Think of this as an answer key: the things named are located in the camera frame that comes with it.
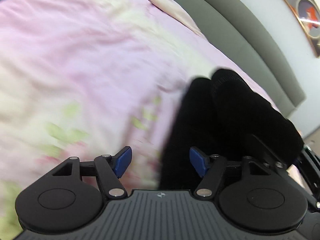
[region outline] upholstered bed frame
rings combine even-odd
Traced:
[[[208,41],[233,60],[288,116],[305,99],[290,65],[262,23],[240,0],[175,0]]]

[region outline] bed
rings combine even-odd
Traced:
[[[2,240],[21,230],[18,193],[71,156],[90,161],[130,145],[121,182],[156,188],[161,150],[196,76],[233,69],[284,116],[304,99],[239,0],[175,1],[1,0]]]

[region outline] ribbed surface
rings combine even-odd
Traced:
[[[187,191],[136,190],[125,200],[111,201],[92,224],[76,232],[42,236],[25,231],[18,240],[306,240],[297,232],[257,236],[228,224],[211,202]]]

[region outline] circular picture design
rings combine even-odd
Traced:
[[[313,37],[320,36],[320,14],[309,0],[301,0],[298,5],[298,14],[307,33]]]

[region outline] silver screw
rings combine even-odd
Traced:
[[[212,191],[207,188],[201,188],[197,190],[197,195],[201,197],[209,197],[212,195]]]
[[[276,166],[281,169],[283,168],[283,164],[281,162],[276,162]]]
[[[122,188],[113,188],[109,190],[109,195],[114,197],[120,197],[124,194],[124,190]]]

